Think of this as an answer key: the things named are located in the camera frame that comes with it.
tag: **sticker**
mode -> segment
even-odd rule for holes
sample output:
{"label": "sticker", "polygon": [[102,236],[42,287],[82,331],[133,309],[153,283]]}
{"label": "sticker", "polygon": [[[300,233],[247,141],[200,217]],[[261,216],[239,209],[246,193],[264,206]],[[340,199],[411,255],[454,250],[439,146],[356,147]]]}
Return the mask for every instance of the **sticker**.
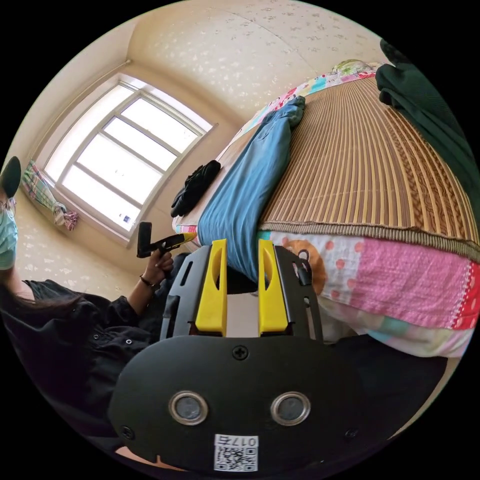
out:
{"label": "sticker", "polygon": [[257,436],[215,435],[213,469],[218,472],[257,472],[259,438]]}

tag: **eyeglasses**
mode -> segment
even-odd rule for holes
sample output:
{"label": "eyeglasses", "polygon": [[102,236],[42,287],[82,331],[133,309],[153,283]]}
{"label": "eyeglasses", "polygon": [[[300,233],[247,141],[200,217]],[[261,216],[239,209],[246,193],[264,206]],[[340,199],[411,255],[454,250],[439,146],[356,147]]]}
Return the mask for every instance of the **eyeglasses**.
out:
{"label": "eyeglasses", "polygon": [[12,219],[15,216],[15,211],[17,202],[14,198],[9,198],[5,203],[0,202],[0,214],[6,212],[7,215]]}

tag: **window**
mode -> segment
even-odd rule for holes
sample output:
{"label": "window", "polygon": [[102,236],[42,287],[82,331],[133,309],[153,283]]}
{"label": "window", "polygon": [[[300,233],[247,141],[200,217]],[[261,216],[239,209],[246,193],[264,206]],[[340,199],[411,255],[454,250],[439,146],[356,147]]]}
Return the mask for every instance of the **window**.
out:
{"label": "window", "polygon": [[123,238],[212,128],[177,100],[122,77],[77,118],[44,163],[54,190]]}

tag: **face mask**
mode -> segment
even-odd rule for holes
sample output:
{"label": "face mask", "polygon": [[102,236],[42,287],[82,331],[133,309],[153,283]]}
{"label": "face mask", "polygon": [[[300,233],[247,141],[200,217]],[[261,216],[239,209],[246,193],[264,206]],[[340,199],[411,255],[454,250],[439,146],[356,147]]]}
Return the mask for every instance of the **face mask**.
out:
{"label": "face mask", "polygon": [[14,266],[18,239],[15,220],[6,210],[0,211],[0,270],[9,270]]}

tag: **curtain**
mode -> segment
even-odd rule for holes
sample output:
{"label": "curtain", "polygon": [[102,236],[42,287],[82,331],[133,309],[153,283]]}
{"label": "curtain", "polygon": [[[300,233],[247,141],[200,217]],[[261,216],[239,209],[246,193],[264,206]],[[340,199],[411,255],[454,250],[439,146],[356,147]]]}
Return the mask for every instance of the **curtain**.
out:
{"label": "curtain", "polygon": [[70,231],[75,228],[79,214],[76,211],[67,210],[65,205],[55,200],[34,160],[28,163],[21,178],[21,185],[32,200],[51,211],[55,225],[64,225]]}

